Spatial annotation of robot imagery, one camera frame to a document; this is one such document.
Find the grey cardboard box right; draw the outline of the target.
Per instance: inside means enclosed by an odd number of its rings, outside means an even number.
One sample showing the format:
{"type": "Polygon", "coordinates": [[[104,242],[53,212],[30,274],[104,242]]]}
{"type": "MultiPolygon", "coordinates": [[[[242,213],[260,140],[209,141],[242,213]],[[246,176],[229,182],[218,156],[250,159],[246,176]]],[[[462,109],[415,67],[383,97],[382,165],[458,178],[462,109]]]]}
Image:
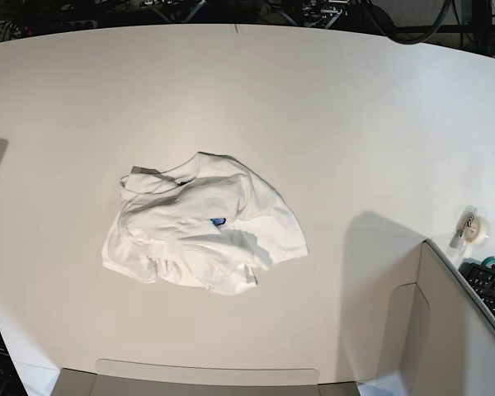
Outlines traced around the grey cardboard box right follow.
{"type": "Polygon", "coordinates": [[[379,364],[360,395],[495,395],[495,318],[434,243],[389,297],[379,364]]]}

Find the green tape roll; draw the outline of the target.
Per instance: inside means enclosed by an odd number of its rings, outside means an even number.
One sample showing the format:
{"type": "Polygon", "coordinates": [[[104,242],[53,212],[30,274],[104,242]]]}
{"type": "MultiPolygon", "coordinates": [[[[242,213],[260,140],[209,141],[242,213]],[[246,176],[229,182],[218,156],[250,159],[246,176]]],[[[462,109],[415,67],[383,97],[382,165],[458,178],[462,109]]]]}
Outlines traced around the green tape roll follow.
{"type": "Polygon", "coordinates": [[[481,262],[481,266],[495,271],[495,257],[487,257],[481,262]]]}

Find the black computer keyboard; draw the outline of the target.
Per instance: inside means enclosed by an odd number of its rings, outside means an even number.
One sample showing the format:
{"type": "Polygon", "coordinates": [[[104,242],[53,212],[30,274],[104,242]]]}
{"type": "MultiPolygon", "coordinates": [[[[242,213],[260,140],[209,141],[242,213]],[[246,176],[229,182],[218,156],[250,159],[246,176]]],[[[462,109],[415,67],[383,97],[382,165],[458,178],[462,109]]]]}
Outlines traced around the black computer keyboard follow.
{"type": "Polygon", "coordinates": [[[495,271],[481,266],[481,262],[465,261],[460,273],[495,317],[495,271]]]}

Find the clear tape dispenser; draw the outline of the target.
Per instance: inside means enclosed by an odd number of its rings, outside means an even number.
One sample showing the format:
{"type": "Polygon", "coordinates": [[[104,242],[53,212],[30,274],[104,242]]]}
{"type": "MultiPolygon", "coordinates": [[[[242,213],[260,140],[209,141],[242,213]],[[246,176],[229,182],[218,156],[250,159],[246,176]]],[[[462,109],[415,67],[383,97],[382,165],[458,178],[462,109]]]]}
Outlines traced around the clear tape dispenser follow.
{"type": "Polygon", "coordinates": [[[489,222],[478,214],[476,207],[468,205],[457,222],[449,246],[462,258],[470,258],[475,247],[485,244],[489,233],[489,222]]]}

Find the white printed t-shirt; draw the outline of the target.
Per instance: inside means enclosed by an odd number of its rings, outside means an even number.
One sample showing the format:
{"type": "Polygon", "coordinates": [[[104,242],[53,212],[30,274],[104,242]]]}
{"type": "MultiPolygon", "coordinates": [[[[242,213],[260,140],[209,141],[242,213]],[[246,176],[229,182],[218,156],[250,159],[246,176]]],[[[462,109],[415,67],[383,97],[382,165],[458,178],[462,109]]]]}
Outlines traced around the white printed t-shirt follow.
{"type": "Polygon", "coordinates": [[[133,167],[120,179],[101,260],[140,283],[239,295],[257,286],[256,271],[308,253],[271,184],[235,158],[198,152],[171,170],[133,167]]]}

